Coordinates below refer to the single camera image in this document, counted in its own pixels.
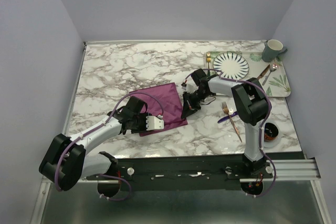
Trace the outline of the purple satin napkin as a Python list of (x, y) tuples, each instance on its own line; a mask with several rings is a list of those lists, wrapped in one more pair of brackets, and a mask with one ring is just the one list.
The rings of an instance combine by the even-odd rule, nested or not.
[[(133, 93), (135, 92), (142, 92), (155, 97), (163, 105), (164, 110), (164, 128), (162, 130), (139, 133), (141, 137), (188, 125), (187, 119), (181, 119), (182, 104), (174, 82), (133, 91)], [(142, 113), (147, 111), (152, 115), (161, 114), (161, 107), (155, 99), (143, 94), (135, 94), (134, 96), (148, 105), (147, 110), (145, 108), (141, 110)]]

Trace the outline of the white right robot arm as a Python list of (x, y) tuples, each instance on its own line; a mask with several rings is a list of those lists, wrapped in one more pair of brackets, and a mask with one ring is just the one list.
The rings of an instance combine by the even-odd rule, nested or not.
[(242, 173), (249, 178), (255, 177), (266, 165), (264, 152), (264, 124), (271, 112), (271, 103), (256, 78), (235, 80), (222, 77), (222, 72), (207, 76), (203, 69), (189, 75), (197, 86), (190, 93), (183, 92), (181, 118), (185, 119), (201, 109), (201, 101), (212, 94), (232, 97), (239, 118), (245, 125), (245, 150)]

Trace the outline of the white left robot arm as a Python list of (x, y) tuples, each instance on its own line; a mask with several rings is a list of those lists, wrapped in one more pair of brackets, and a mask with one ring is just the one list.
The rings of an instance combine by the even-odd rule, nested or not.
[(100, 144), (127, 131), (146, 132), (150, 113), (145, 101), (131, 96), (125, 106), (117, 106), (94, 126), (72, 136), (56, 135), (39, 172), (52, 181), (58, 191), (68, 191), (82, 178), (100, 174), (104, 179), (116, 175), (117, 160), (106, 152), (88, 156)]

